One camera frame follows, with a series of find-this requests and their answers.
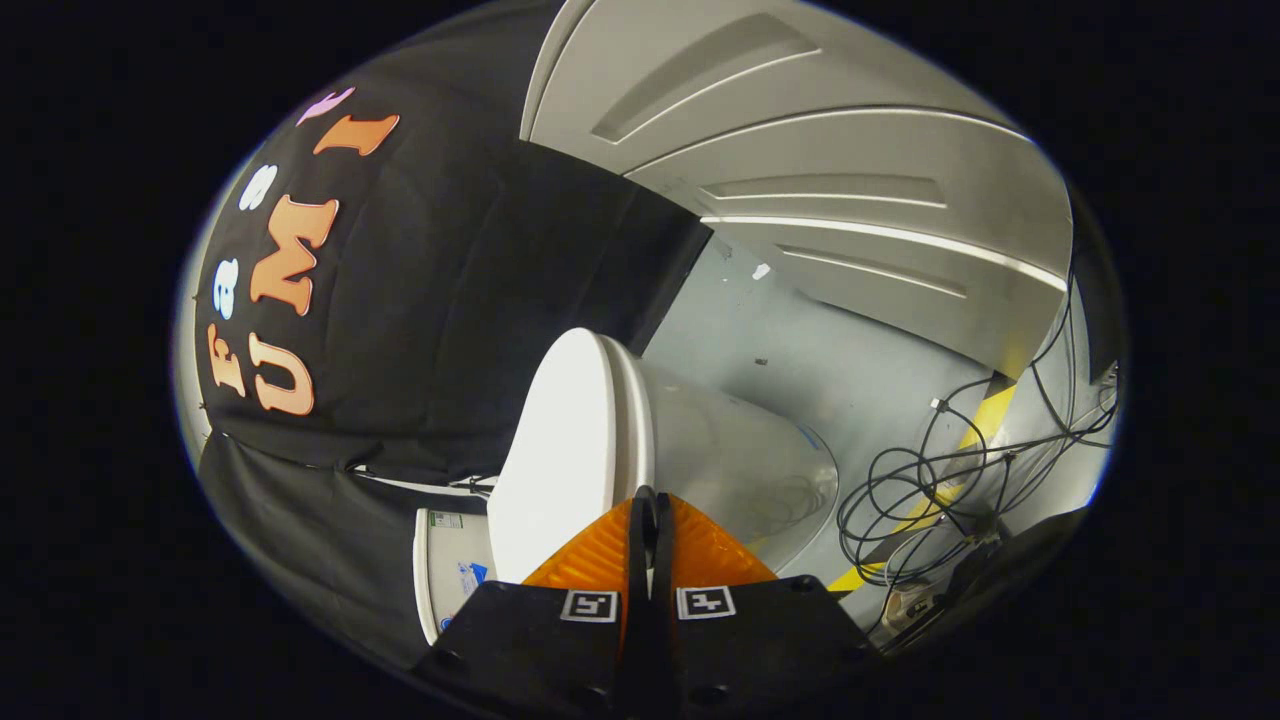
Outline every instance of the yellow and black tape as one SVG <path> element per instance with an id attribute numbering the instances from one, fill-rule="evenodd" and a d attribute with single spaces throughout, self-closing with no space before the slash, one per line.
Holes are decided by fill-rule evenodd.
<path id="1" fill-rule="evenodd" d="M 996 432 L 1000 430 L 1000 425 L 1004 424 L 1005 414 L 1009 413 L 1009 404 L 1012 401 L 1014 391 L 1016 388 L 1018 382 L 1012 378 L 1005 377 L 1000 373 L 992 373 L 991 380 L 987 383 L 983 400 L 978 405 L 978 410 L 973 416 L 973 424 L 982 430 L 982 434 L 987 438 L 988 445 L 991 443 L 991 438 L 996 436 Z M 974 433 L 973 428 L 969 428 L 969 430 L 960 439 L 960 445 L 956 450 L 964 451 L 977 447 L 978 445 L 978 434 Z M 965 459 L 952 459 L 947 464 L 947 469 L 943 471 L 943 475 L 963 469 Z M 864 559 L 860 565 L 863 573 L 874 575 L 881 571 L 884 568 L 884 562 L 887 562 L 893 555 L 893 551 L 902 547 L 902 543 L 914 537 L 918 532 L 923 532 L 932 525 L 932 523 L 928 523 L 924 519 L 924 515 L 929 514 L 938 501 L 950 502 L 951 500 L 955 500 L 955 497 L 960 495 L 961 489 L 964 489 L 964 483 L 950 483 L 937 489 L 934 493 L 936 500 L 922 496 L 915 507 L 906 514 L 908 519 L 900 521 L 893 529 L 893 533 L 881 541 L 879 544 L 877 544 L 876 548 Z M 840 600 L 863 587 L 865 580 L 863 580 L 863 575 L 858 571 L 858 569 L 859 566 L 850 568 L 847 573 L 827 585 L 827 591 L 829 591 L 836 600 Z"/>

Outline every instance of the black cable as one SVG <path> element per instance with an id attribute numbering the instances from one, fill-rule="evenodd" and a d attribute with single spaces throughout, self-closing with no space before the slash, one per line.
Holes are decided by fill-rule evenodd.
<path id="1" fill-rule="evenodd" d="M 471 491 L 471 495 L 479 495 L 480 497 L 483 497 L 485 500 L 489 500 L 489 496 L 492 495 L 490 491 L 480 489 L 483 486 L 477 486 L 476 484 L 477 478 L 479 478 L 479 475 L 472 475 L 468 479 L 468 482 L 467 482 L 467 489 Z"/>
<path id="2" fill-rule="evenodd" d="M 1111 389 L 1115 389 L 1115 392 L 1111 393 L 1111 400 L 1114 402 L 1111 402 L 1111 407 L 1103 407 L 1103 410 L 1106 410 L 1106 411 L 1114 410 L 1115 406 L 1116 406 L 1116 402 L 1119 402 L 1119 400 L 1120 400 L 1120 388 L 1116 387 L 1116 388 L 1111 388 Z M 1102 400 L 1102 393 L 1106 392 L 1106 391 L 1107 391 L 1106 386 L 1098 388 L 1098 395 L 1097 395 L 1097 398 L 1096 398 L 1098 401 L 1098 407 L 1102 407 L 1102 404 L 1106 402 L 1105 400 Z"/>
<path id="3" fill-rule="evenodd" d="M 1075 260 L 1075 254 L 1073 252 L 1073 255 L 1071 255 L 1071 263 L 1073 263 L 1073 265 L 1074 265 L 1074 260 Z M 964 533 L 964 527 L 960 524 L 959 518 L 977 518 L 980 514 L 966 512 L 966 511 L 960 510 L 957 506 L 972 492 L 974 492 L 974 489 L 980 484 L 980 479 L 982 479 L 983 473 L 984 473 L 984 470 L 987 468 L 989 468 L 989 466 L 992 466 L 995 464 L 998 464 L 998 462 L 1004 462 L 1005 464 L 1005 470 L 1004 470 L 1002 477 L 1001 477 L 1001 484 L 1000 484 L 1000 489 L 997 492 L 996 503 L 995 503 L 995 512 L 996 512 L 996 516 L 998 518 L 1000 515 L 1002 515 L 1005 512 L 1009 512 L 1009 511 L 1019 507 L 1023 502 L 1027 501 L 1028 497 L 1030 497 L 1032 495 L 1034 495 L 1034 492 L 1039 488 L 1039 486 L 1043 484 L 1044 479 L 1052 473 L 1053 468 L 1057 465 L 1057 461 L 1062 457 L 1062 455 L 1068 450 L 1070 450 L 1071 447 L 1074 447 L 1076 443 L 1085 443 L 1085 445 L 1091 445 L 1091 446 L 1094 446 L 1094 447 L 1110 447 L 1110 446 L 1106 446 L 1103 443 L 1096 443 L 1096 442 L 1088 441 L 1088 439 L 1085 439 L 1085 436 L 1093 434 L 1096 432 L 1101 432 L 1102 429 L 1105 429 L 1107 427 L 1107 424 L 1111 421 L 1111 419 L 1115 415 L 1115 404 L 1112 404 L 1111 407 L 1103 409 L 1103 415 L 1098 420 L 1093 421 L 1089 427 L 1083 428 L 1083 429 L 1078 429 L 1078 430 L 1073 430 L 1071 429 L 1071 425 L 1075 424 L 1075 396 L 1076 396 L 1076 377 L 1075 375 L 1076 375 L 1076 369 L 1078 369 L 1078 365 L 1076 365 L 1076 354 L 1075 354 L 1075 320 L 1074 320 L 1073 313 L 1071 313 L 1071 310 L 1073 310 L 1071 291 L 1073 291 L 1073 287 L 1074 287 L 1074 279 L 1075 279 L 1074 274 L 1069 270 L 1068 272 L 1068 284 L 1066 284 L 1066 304 L 1064 306 L 1062 318 L 1060 319 L 1060 322 L 1057 324 L 1057 328 L 1055 329 L 1053 336 L 1050 338 L 1050 342 L 1036 356 L 1036 359 L 1033 359 L 1032 363 L 1030 363 L 1032 374 L 1036 378 L 1036 383 L 1037 383 L 1037 387 L 1039 389 L 1041 398 L 1044 402 L 1046 407 L 1050 410 L 1050 414 L 1053 416 L 1053 421 L 1057 425 L 1059 433 L 1048 436 L 1048 437 L 1033 439 L 1033 441 L 1025 441 L 1025 442 L 1019 442 L 1019 443 L 1010 443 L 1010 445 L 1006 445 L 1006 446 L 1002 446 L 1002 447 L 989 447 L 987 445 L 987 438 L 983 436 L 982 430 L 977 427 L 977 424 L 972 419 L 966 418 L 964 414 L 961 414 L 957 410 L 955 410 L 954 407 L 951 407 L 951 405 L 950 405 L 951 400 L 954 400 L 960 392 L 964 392 L 965 389 L 969 389 L 969 388 L 973 388 L 973 387 L 987 384 L 987 383 L 989 383 L 989 378 L 983 378 L 983 379 L 979 379 L 979 380 L 974 380 L 972 383 L 965 383 L 964 386 L 960 386 L 960 387 L 955 388 L 954 391 L 951 391 L 951 393 L 948 393 L 945 398 L 942 398 L 934 406 L 933 416 L 929 419 L 929 424 L 925 428 L 924 438 L 920 442 L 919 451 L 905 448 L 905 447 L 892 447 L 892 448 L 881 451 L 872 460 L 872 462 L 870 462 L 870 465 L 868 468 L 867 482 L 863 486 L 860 486 L 859 488 L 854 489 L 851 493 L 849 493 L 841 501 L 841 503 L 838 505 L 837 511 L 836 511 L 836 523 L 837 523 L 837 528 L 840 530 L 840 533 L 838 533 L 838 541 L 840 541 L 841 552 L 854 565 L 854 569 L 858 571 L 859 577 L 863 579 L 864 583 L 867 583 L 867 584 L 874 584 L 874 585 L 878 585 L 878 587 L 890 588 L 890 591 L 886 593 L 884 603 L 881 607 L 881 615 L 877 616 L 876 624 L 872 625 L 872 629 L 874 629 L 876 625 L 879 624 L 881 618 L 883 618 L 884 610 L 887 609 L 890 593 L 892 592 L 892 587 L 895 584 L 899 584 L 901 582 L 913 580 L 913 579 L 916 579 L 916 578 L 922 578 L 925 574 L 928 574 L 928 573 L 931 573 L 931 571 L 933 571 L 933 570 L 936 570 L 936 569 L 946 565 L 947 562 L 950 562 L 951 560 L 954 560 L 957 555 L 960 555 L 961 552 L 964 552 L 964 550 L 966 547 L 970 547 L 972 538 L 963 537 L 957 543 L 955 543 L 954 546 L 951 546 L 950 548 L 947 548 L 947 551 L 943 552 L 943 553 L 941 553 L 937 559 L 934 559 L 931 562 L 927 562 L 925 565 L 923 565 L 922 568 L 918 568 L 915 570 L 906 571 L 905 570 L 906 564 L 904 562 L 904 566 L 901 566 L 899 569 L 899 571 L 895 573 L 895 575 L 893 575 L 892 579 L 890 579 L 888 575 L 887 575 L 887 570 L 888 570 L 888 568 L 887 568 L 888 562 L 887 561 L 886 561 L 884 566 L 882 566 L 879 569 L 879 570 L 882 570 L 884 573 L 883 579 L 881 579 L 881 577 L 878 577 L 879 573 L 869 573 L 863 566 L 863 547 L 865 546 L 865 543 L 879 542 L 879 541 L 887 539 L 887 538 L 893 537 L 893 536 L 896 536 L 896 534 L 899 534 L 901 532 L 905 532 L 906 529 L 914 528 L 919 523 L 925 523 L 929 519 L 934 519 L 933 520 L 934 525 L 931 525 L 929 528 L 924 529 L 924 532 L 928 533 L 932 528 L 937 527 L 936 523 L 942 521 L 942 519 L 940 518 L 940 515 L 945 516 L 946 521 L 950 521 L 957 529 L 957 532 L 960 532 L 963 534 Z M 1066 366 L 1068 366 L 1066 419 L 1064 419 L 1062 415 L 1059 414 L 1057 407 L 1048 398 L 1048 391 L 1044 388 L 1043 379 L 1041 378 L 1041 374 L 1039 374 L 1039 370 L 1038 370 L 1038 366 L 1037 366 L 1037 364 L 1041 360 L 1043 360 L 1053 350 L 1053 347 L 1057 345 L 1057 341 L 1061 338 L 1064 331 L 1069 333 L 1069 338 L 1068 338 L 1068 342 L 1066 342 L 1066 359 L 1065 359 Z M 1101 407 L 1102 402 L 1103 402 L 1101 400 L 1101 395 L 1102 393 L 1100 392 L 1098 393 L 1098 400 L 1100 400 L 1098 407 Z M 928 455 L 925 455 L 925 452 L 928 450 L 929 438 L 932 437 L 933 429 L 937 425 L 938 418 L 943 413 L 951 413 L 951 414 L 959 416 L 966 425 L 969 425 L 969 428 L 978 437 L 978 446 L 979 447 L 975 448 L 975 450 L 956 451 L 956 452 L 943 454 L 943 455 L 932 456 L 932 457 L 928 456 Z M 1012 475 L 1012 462 L 1014 462 L 1015 456 L 1018 454 L 1023 454 L 1023 452 L 1034 450 L 1037 447 L 1051 446 L 1053 443 L 1061 443 L 1061 445 L 1059 445 L 1059 447 L 1056 447 L 1055 450 L 1051 450 L 1050 455 L 1041 456 L 1041 460 L 1043 460 L 1044 457 L 1050 457 L 1048 462 L 1043 468 L 1041 468 L 1039 470 L 1037 470 L 1030 478 L 1028 478 L 1027 482 L 1024 482 L 1018 488 L 1018 491 L 1014 492 L 1010 496 L 1009 495 L 1009 484 L 1010 484 L 1010 479 L 1011 479 L 1011 475 Z M 895 454 L 895 452 L 909 455 L 909 456 L 913 457 L 913 461 L 908 462 L 905 465 L 901 465 L 901 466 L 899 466 L 899 468 L 896 468 L 896 469 L 893 469 L 893 470 L 891 470 L 888 473 L 877 474 L 877 468 L 884 460 L 884 457 L 887 457 L 888 455 Z M 957 470 L 955 473 L 950 473 L 950 474 L 946 474 L 946 475 L 940 475 L 940 473 L 934 468 L 936 462 L 943 462 L 943 461 L 957 460 L 957 459 L 966 459 L 966 457 L 974 457 L 974 456 L 982 456 L 982 457 L 986 459 L 986 457 L 989 457 L 993 454 L 1001 454 L 1001 455 L 998 457 L 996 457 L 995 460 L 979 461 L 977 464 L 977 466 L 966 466 L 964 469 L 960 469 L 960 470 Z M 904 473 L 914 474 L 914 478 L 910 477 L 910 475 L 906 475 Z M 955 478 L 959 478 L 959 477 L 964 477 L 964 475 L 972 475 L 972 478 L 966 483 L 966 487 L 964 488 L 964 491 L 957 497 L 955 497 L 955 498 L 952 498 L 950 501 L 941 501 L 937 497 L 938 487 L 942 486 L 942 483 L 946 483 L 946 482 L 948 482 L 951 479 L 955 479 Z M 891 482 L 891 480 L 911 486 L 913 489 L 908 491 L 896 502 L 893 502 L 893 503 L 891 503 L 888 506 L 882 507 L 881 502 L 876 498 L 876 489 L 881 484 L 883 484 L 886 482 Z M 895 515 L 895 511 L 897 510 L 899 506 L 901 506 L 904 502 L 913 501 L 918 495 L 923 495 L 924 497 L 927 497 L 929 500 L 929 505 L 924 509 L 924 512 L 922 512 L 919 515 L 910 515 L 910 516 L 908 516 L 908 515 Z M 865 502 L 865 501 L 870 501 L 872 507 L 876 510 L 876 518 L 867 527 L 865 532 L 856 533 L 856 532 L 854 532 L 854 530 L 851 530 L 849 528 L 849 523 L 852 519 L 854 514 L 858 511 L 858 509 L 861 506 L 861 503 Z M 884 534 L 878 534 L 878 536 L 873 534 L 874 529 L 882 521 L 886 521 L 886 520 L 891 520 L 891 521 L 896 521 L 896 523 L 904 523 L 905 521 L 905 523 L 910 523 L 910 525 L 908 525 L 906 528 L 902 528 L 902 529 L 893 529 L 893 530 L 891 530 L 888 533 L 884 533 Z M 908 561 L 910 561 L 910 559 L 915 555 L 915 552 L 919 550 L 920 544 L 924 544 L 923 538 L 919 541 L 919 544 L 915 548 L 913 548 L 911 552 L 908 555 Z"/>

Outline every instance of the orange letter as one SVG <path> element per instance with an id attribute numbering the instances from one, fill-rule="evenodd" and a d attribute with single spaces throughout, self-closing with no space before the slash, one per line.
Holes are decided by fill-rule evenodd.
<path id="1" fill-rule="evenodd" d="M 214 366 L 214 387 L 232 386 L 244 397 L 244 378 L 239 374 L 239 359 L 232 355 L 227 341 L 218 337 L 218 328 L 209 324 L 209 363 Z"/>
<path id="2" fill-rule="evenodd" d="M 298 315 L 306 315 L 311 309 L 311 278 L 285 278 L 316 266 L 315 255 L 307 251 L 300 238 L 310 242 L 311 247 L 320 247 L 329 237 L 329 228 L 337 214 L 337 200 L 324 205 L 303 205 L 289 200 L 288 195 L 280 197 L 266 220 L 266 232 L 279 250 L 253 265 L 253 274 L 248 279 L 248 299 L 257 302 L 264 295 L 274 297 L 293 305 Z"/>
<path id="3" fill-rule="evenodd" d="M 292 415 L 307 415 L 315 406 L 316 396 L 311 391 L 311 374 L 302 365 L 298 356 L 280 347 L 273 347 L 257 340 L 257 336 L 248 333 L 248 357 L 257 368 L 262 363 L 270 363 L 284 368 L 293 375 L 293 389 L 284 389 L 266 384 L 262 375 L 253 375 L 253 388 L 257 389 L 257 401 L 262 410 L 283 410 Z"/>
<path id="4" fill-rule="evenodd" d="M 352 120 L 351 115 L 347 115 L 324 133 L 311 154 L 319 155 L 330 147 L 355 147 L 364 158 L 378 150 L 398 122 L 399 115 L 387 115 L 380 120 Z"/>

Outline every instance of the label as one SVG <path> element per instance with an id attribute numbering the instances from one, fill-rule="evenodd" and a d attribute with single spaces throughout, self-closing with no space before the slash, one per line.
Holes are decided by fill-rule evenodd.
<path id="1" fill-rule="evenodd" d="M 458 562 L 458 575 L 462 578 L 462 594 L 471 597 L 471 593 L 476 592 L 476 588 L 480 587 L 480 580 L 476 579 L 475 570 L 470 565 Z"/>
<path id="2" fill-rule="evenodd" d="M 462 515 L 457 512 L 435 512 L 433 510 L 430 521 L 433 528 L 462 529 Z"/>
<path id="3" fill-rule="evenodd" d="M 681 620 L 709 620 L 736 614 L 728 585 L 676 588 L 676 616 Z"/>
<path id="4" fill-rule="evenodd" d="M 618 593 L 614 591 L 568 591 L 561 620 L 570 623 L 614 623 L 618 619 Z"/>

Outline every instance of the cable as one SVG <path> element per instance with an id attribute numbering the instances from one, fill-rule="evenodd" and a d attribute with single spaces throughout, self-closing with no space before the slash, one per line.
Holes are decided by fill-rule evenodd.
<path id="1" fill-rule="evenodd" d="M 1102 393 L 1106 392 L 1107 389 L 1114 391 L 1111 393 L 1111 400 L 1115 401 L 1115 402 L 1111 404 L 1111 407 L 1107 407 L 1107 410 L 1112 410 L 1112 409 L 1115 409 L 1116 402 L 1119 402 L 1119 400 L 1120 400 L 1120 388 L 1117 388 L 1117 387 L 1111 387 L 1111 388 L 1102 387 L 1102 388 L 1100 388 L 1098 389 L 1098 398 L 1097 398 L 1100 407 L 1102 406 L 1103 402 L 1106 402 L 1105 400 L 1102 400 Z"/>
<path id="2" fill-rule="evenodd" d="M 911 548 L 911 552 L 906 553 L 906 560 L 904 560 L 902 565 L 899 566 L 897 573 L 893 574 L 893 579 L 888 580 L 888 583 L 884 585 L 886 587 L 884 601 L 881 603 L 879 614 L 876 615 L 876 621 L 872 623 L 872 626 L 868 628 L 863 634 L 865 634 L 865 635 L 869 637 L 872 634 L 872 632 L 876 630 L 877 626 L 879 626 L 881 624 L 883 624 L 884 612 L 888 610 L 888 601 L 893 596 L 893 587 L 897 585 L 899 583 L 901 583 L 902 569 L 906 568 L 906 564 L 911 561 L 911 556 L 915 555 L 915 551 L 918 551 L 922 547 L 924 547 L 924 538 L 928 537 L 929 533 L 932 533 L 933 530 L 938 529 L 940 527 L 942 527 L 942 525 L 932 525 L 928 529 L 925 529 L 923 533 L 920 533 L 919 536 L 916 536 L 919 538 L 919 542 L 915 543 L 915 547 Z M 950 525 L 950 528 L 954 529 L 957 533 L 960 532 L 960 528 L 956 528 L 955 525 Z M 884 561 L 884 568 L 882 569 L 882 571 L 883 571 L 886 579 L 888 579 L 888 569 L 893 564 L 893 559 L 897 557 L 899 552 L 902 552 L 904 550 L 906 550 L 906 546 L 910 544 L 910 542 L 913 539 L 916 539 L 916 538 L 908 539 L 905 543 L 902 543 L 897 550 L 895 550 L 888 556 L 888 560 Z M 934 582 L 929 583 L 928 585 L 925 585 L 925 589 L 932 588 L 933 585 L 938 584 L 940 582 L 941 580 L 934 580 Z"/>
<path id="3" fill-rule="evenodd" d="M 489 496 L 493 493 L 493 491 L 485 489 L 486 486 L 477 484 L 480 480 L 485 479 L 488 478 L 485 478 L 484 475 L 472 474 L 466 478 L 451 482 L 448 487 L 466 489 L 471 495 L 479 495 L 480 497 L 489 500 Z"/>
<path id="4" fill-rule="evenodd" d="M 1071 256 L 1073 263 L 1074 263 L 1074 259 L 1075 259 L 1075 255 L 1073 254 L 1073 256 Z M 865 546 L 865 543 L 884 541 L 884 539 L 887 539 L 890 537 L 893 537 L 893 536 L 896 536 L 896 534 L 899 534 L 901 532 L 910 530 L 910 529 L 915 528 L 920 523 L 925 523 L 929 519 L 937 518 L 937 520 L 934 520 L 933 525 L 925 528 L 924 533 L 920 536 L 923 538 L 924 534 L 928 534 L 932 529 L 937 528 L 938 524 L 941 524 L 941 518 L 938 518 L 940 515 L 945 516 L 946 520 L 950 523 L 950 525 L 954 527 L 954 528 L 956 528 L 956 530 L 963 534 L 964 530 L 963 530 L 963 525 L 960 524 L 959 519 L 960 518 L 979 518 L 983 514 L 966 512 L 966 511 L 961 510 L 957 506 L 961 505 L 963 501 L 972 492 L 974 492 L 975 488 L 978 488 L 978 486 L 980 484 L 980 480 L 983 478 L 983 473 L 986 471 L 987 468 L 989 468 L 992 465 L 996 465 L 996 464 L 1000 464 L 1000 462 L 1005 464 L 1005 470 L 1004 470 L 1004 473 L 1001 475 L 1000 489 L 997 492 L 996 503 L 995 503 L 995 512 L 996 512 L 996 516 L 998 518 L 1004 512 L 1011 511 L 1011 510 L 1016 509 L 1018 506 L 1020 506 L 1023 502 L 1025 502 L 1027 498 L 1030 497 L 1039 488 L 1041 484 L 1043 484 L 1044 479 L 1052 473 L 1053 468 L 1057 465 L 1057 461 L 1061 459 L 1061 456 L 1068 450 L 1070 450 L 1071 447 L 1074 447 L 1076 443 L 1085 443 L 1085 445 L 1091 445 L 1091 446 L 1094 446 L 1094 447 L 1108 447 L 1108 446 L 1106 446 L 1103 443 L 1091 442 L 1091 441 L 1087 441 L 1084 438 L 1088 434 L 1093 434 L 1096 432 L 1101 432 L 1103 428 L 1106 428 L 1106 425 L 1111 421 L 1111 418 L 1115 415 L 1115 402 L 1112 402 L 1111 407 L 1105 407 L 1103 409 L 1102 405 L 1103 405 L 1105 401 L 1102 400 L 1102 392 L 1100 391 L 1100 393 L 1098 393 L 1098 400 L 1100 400 L 1098 407 L 1094 407 L 1093 410 L 1091 410 L 1089 413 L 1087 413 L 1084 415 L 1084 418 L 1082 418 L 1080 420 L 1075 419 L 1076 354 L 1075 354 L 1075 320 L 1073 318 L 1073 311 L 1071 311 L 1073 310 L 1073 302 L 1071 302 L 1071 291 L 1073 291 L 1073 287 L 1074 287 L 1074 274 L 1069 272 L 1068 273 L 1068 292 L 1066 292 L 1068 297 L 1066 297 L 1066 304 L 1064 306 L 1062 316 L 1061 316 L 1061 319 L 1057 323 L 1057 328 L 1055 329 L 1053 336 L 1050 338 L 1050 342 L 1036 356 L 1036 359 L 1032 360 L 1032 363 L 1030 363 L 1032 374 L 1036 378 L 1037 387 L 1038 387 L 1038 389 L 1041 392 L 1041 398 L 1044 402 L 1046 407 L 1050 410 L 1050 414 L 1053 416 L 1055 424 L 1057 425 L 1057 428 L 1059 428 L 1060 432 L 1056 433 L 1056 434 L 1048 436 L 1048 437 L 1034 439 L 1034 441 L 1027 441 L 1027 442 L 1019 442 L 1019 443 L 1010 443 L 1010 445 L 1002 446 L 1002 447 L 989 447 L 987 445 L 987 438 L 983 436 L 983 433 L 978 428 L 978 425 L 972 419 L 966 418 L 963 413 L 959 413 L 957 410 L 955 410 L 950 405 L 951 400 L 954 400 L 960 392 L 964 392 L 965 389 L 969 389 L 969 388 L 973 388 L 973 387 L 978 387 L 978 386 L 989 383 L 989 378 L 982 378 L 979 380 L 965 383 L 965 384 L 955 388 L 954 391 L 951 391 L 945 398 L 937 401 L 934 404 L 934 406 L 933 406 L 934 413 L 933 413 L 933 416 L 929 419 L 928 427 L 925 428 L 924 438 L 920 442 L 919 451 L 911 450 L 911 448 L 906 448 L 906 447 L 892 447 L 892 448 L 881 451 L 872 460 L 870 466 L 868 468 L 867 482 L 863 486 L 860 486 L 859 488 L 855 488 L 852 492 L 850 492 L 841 501 L 840 506 L 837 507 L 837 511 L 836 511 L 836 523 L 837 523 L 837 528 L 840 530 L 837 537 L 838 537 L 841 552 L 854 565 L 854 569 L 858 571 L 859 577 L 864 580 L 864 583 L 867 583 L 867 584 L 874 584 L 874 585 L 879 585 L 879 587 L 892 587 L 892 584 L 897 583 L 897 582 L 905 582 L 905 580 L 915 579 L 915 578 L 919 578 L 919 577 L 924 577 L 924 574 L 931 573 L 931 571 L 941 568 L 942 565 L 945 565 L 945 564 L 950 562 L 952 559 L 955 559 L 960 552 L 963 552 L 964 548 L 969 544 L 969 541 L 972 538 L 963 538 L 959 543 L 956 543 L 955 546 L 950 547 L 941 556 L 936 557 L 931 562 L 927 562 L 922 568 L 918 568 L 918 569 L 910 570 L 910 571 L 900 569 L 899 573 L 895 575 L 895 578 L 893 578 L 892 582 L 882 580 L 881 578 L 877 577 L 878 573 L 869 573 L 863 566 L 863 547 Z M 1068 366 L 1068 406 L 1066 406 L 1066 419 L 1064 419 L 1062 415 L 1059 414 L 1057 407 L 1048 398 L 1048 392 L 1044 388 L 1043 379 L 1041 378 L 1041 374 L 1039 374 L 1039 370 L 1038 370 L 1038 366 L 1037 366 L 1037 363 L 1039 363 L 1041 360 L 1043 360 L 1053 350 L 1053 347 L 1057 345 L 1057 341 L 1061 338 L 1064 331 L 1069 333 L 1068 334 L 1068 342 L 1065 343 L 1066 345 L 1066 359 L 1065 360 L 1066 360 L 1066 366 Z M 1083 423 L 1089 416 L 1092 416 L 1098 410 L 1103 410 L 1102 418 L 1100 418 L 1097 421 L 1094 421 L 1089 427 L 1080 429 L 1079 424 Z M 974 432 L 974 434 L 978 437 L 978 443 L 977 443 L 978 448 L 977 450 L 966 450 L 966 451 L 950 452 L 950 454 L 945 454 L 945 455 L 937 455 L 937 456 L 933 456 L 933 457 L 925 455 L 925 452 L 928 450 L 928 442 L 929 442 L 929 438 L 932 437 L 932 433 L 933 433 L 933 430 L 934 430 L 934 428 L 937 425 L 937 420 L 945 413 L 951 413 L 951 414 L 956 415 L 957 418 L 960 418 Z M 1012 461 L 1014 461 L 1015 456 L 1018 454 L 1027 452 L 1027 451 L 1034 450 L 1037 447 L 1052 446 L 1053 443 L 1060 443 L 1060 445 L 1055 450 L 1051 450 L 1048 454 L 1041 456 L 1041 459 L 1037 460 L 1037 464 L 1036 464 L 1037 469 L 1028 477 L 1028 479 L 1025 482 L 1023 482 L 1020 484 L 1020 487 L 1012 495 L 1010 495 L 1009 493 L 1009 489 L 1010 489 L 1009 486 L 1010 486 L 1010 479 L 1011 479 L 1011 475 L 1012 475 Z M 879 464 L 888 455 L 892 455 L 892 454 L 909 455 L 909 456 L 911 456 L 913 461 L 908 462 L 905 465 L 901 465 L 901 466 L 899 466 L 899 468 L 896 468 L 896 469 L 893 469 L 893 470 L 891 470 L 888 473 L 877 474 L 877 468 L 879 466 Z M 995 454 L 1000 454 L 1000 456 L 996 457 L 995 460 L 991 460 L 989 459 L 991 455 L 995 455 Z M 983 460 L 979 461 L 975 466 L 965 466 L 965 468 L 963 468 L 963 469 L 960 469 L 959 471 L 955 471 L 955 473 L 950 473 L 950 474 L 940 477 L 940 473 L 934 468 L 936 462 L 951 461 L 951 460 L 957 460 L 957 459 L 968 459 L 968 457 L 974 457 L 974 456 L 980 456 L 980 457 L 983 457 Z M 946 483 L 948 480 L 952 480 L 952 479 L 960 478 L 960 477 L 965 477 L 965 475 L 969 475 L 969 480 L 965 483 L 964 489 L 956 497 L 954 497 L 954 498 L 951 498 L 948 501 L 942 501 L 941 498 L 938 498 L 937 491 L 938 491 L 940 486 L 942 486 L 943 483 Z M 893 502 L 893 503 L 891 503 L 888 506 L 882 506 L 882 502 L 876 497 L 876 489 L 881 484 L 883 484 L 886 482 L 905 483 L 905 484 L 910 486 L 911 489 L 909 489 L 896 502 Z M 924 507 L 923 512 L 920 512 L 919 515 L 896 515 L 895 514 L 895 511 L 897 510 L 899 506 L 901 506 L 904 502 L 914 500 L 919 495 L 923 495 L 924 497 L 927 497 L 929 500 L 929 503 Z M 870 524 L 867 527 L 867 529 L 864 532 L 854 532 L 849 527 L 850 520 L 852 519 L 854 514 L 858 511 L 858 509 L 865 501 L 870 501 L 872 507 L 876 510 L 876 516 L 874 516 L 874 519 L 872 519 Z M 893 529 L 893 530 L 891 530 L 888 533 L 884 533 L 884 534 L 874 534 L 876 528 L 882 521 L 884 521 L 884 520 L 891 520 L 891 521 L 896 521 L 896 523 L 909 523 L 909 524 L 905 528 Z M 918 543 L 915 547 L 919 548 L 920 544 L 923 544 L 923 543 Z M 902 547 L 899 547 L 899 548 L 896 548 L 893 551 L 893 553 L 890 556 L 890 561 L 886 562 L 884 569 L 888 568 L 890 562 L 892 562 L 893 557 L 896 557 L 897 552 L 900 552 L 902 550 Z"/>

